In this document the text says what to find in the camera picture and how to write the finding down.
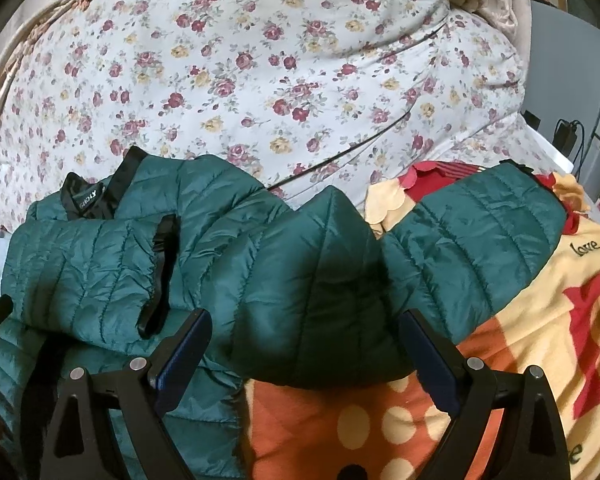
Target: green puffer jacket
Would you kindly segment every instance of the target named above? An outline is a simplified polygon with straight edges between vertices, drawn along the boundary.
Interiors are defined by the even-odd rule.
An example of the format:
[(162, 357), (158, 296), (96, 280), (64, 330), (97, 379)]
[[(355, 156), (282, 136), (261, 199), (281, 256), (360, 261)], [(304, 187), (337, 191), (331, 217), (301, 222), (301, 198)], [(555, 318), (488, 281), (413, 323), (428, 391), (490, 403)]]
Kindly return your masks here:
[[(93, 374), (147, 356), (206, 308), (213, 339), (165, 425), (197, 478), (243, 478), (243, 379), (320, 388), (404, 377), (399, 314), (418, 308), (460, 342), (535, 278), (566, 218), (549, 190), (501, 164), (425, 197), (376, 240), (333, 187), (292, 211), (217, 157), (143, 155), (130, 150), (94, 186), (68, 178), (13, 235), (0, 415), (27, 471), (49, 384), (78, 365)], [(43, 401), (46, 411), (30, 408)], [(119, 412), (113, 423), (142, 478)]]

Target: silver screw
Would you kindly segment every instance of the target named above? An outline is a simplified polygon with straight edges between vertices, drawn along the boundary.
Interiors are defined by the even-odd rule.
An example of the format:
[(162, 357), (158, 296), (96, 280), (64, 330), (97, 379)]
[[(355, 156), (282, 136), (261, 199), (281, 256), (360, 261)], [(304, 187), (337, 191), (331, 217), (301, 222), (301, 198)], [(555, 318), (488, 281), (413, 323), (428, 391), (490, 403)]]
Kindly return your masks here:
[(81, 379), (83, 375), (84, 368), (74, 368), (73, 370), (71, 370), (69, 377), (71, 377), (74, 381), (77, 381), (78, 379)]
[(466, 363), (469, 365), (471, 370), (482, 370), (482, 368), (484, 368), (484, 363), (479, 357), (469, 357), (466, 360)]
[(131, 359), (131, 362), (129, 363), (129, 368), (131, 368), (134, 371), (138, 371), (138, 370), (142, 370), (144, 367), (146, 366), (146, 359), (144, 357), (136, 357), (134, 359)]
[(539, 366), (536, 366), (536, 365), (531, 365), (529, 367), (529, 373), (531, 375), (533, 375), (533, 377), (535, 377), (536, 379), (539, 379), (540, 377), (542, 377), (544, 375), (542, 368)]

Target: yellow polka dot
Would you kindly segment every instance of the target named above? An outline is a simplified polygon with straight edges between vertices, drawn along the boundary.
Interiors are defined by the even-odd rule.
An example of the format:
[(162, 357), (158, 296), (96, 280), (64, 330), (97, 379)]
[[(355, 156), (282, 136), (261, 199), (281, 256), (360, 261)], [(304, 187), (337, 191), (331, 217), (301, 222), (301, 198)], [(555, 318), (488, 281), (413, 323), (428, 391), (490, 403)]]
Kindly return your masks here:
[(398, 379), (397, 381), (391, 381), (390, 383), (387, 383), (387, 386), (397, 394), (401, 394), (407, 389), (407, 384), (409, 384), (409, 376)]
[(424, 414), (424, 423), (427, 433), (432, 440), (438, 441), (445, 433), (446, 427), (451, 419), (445, 412), (440, 412), (435, 406), (431, 406)]
[(347, 449), (362, 447), (371, 427), (368, 413), (355, 404), (347, 406), (338, 417), (338, 439)]
[(382, 416), (382, 434), (391, 444), (404, 444), (416, 432), (411, 413), (401, 406), (392, 406)]
[(405, 458), (392, 458), (380, 472), (380, 480), (408, 480), (414, 469)]

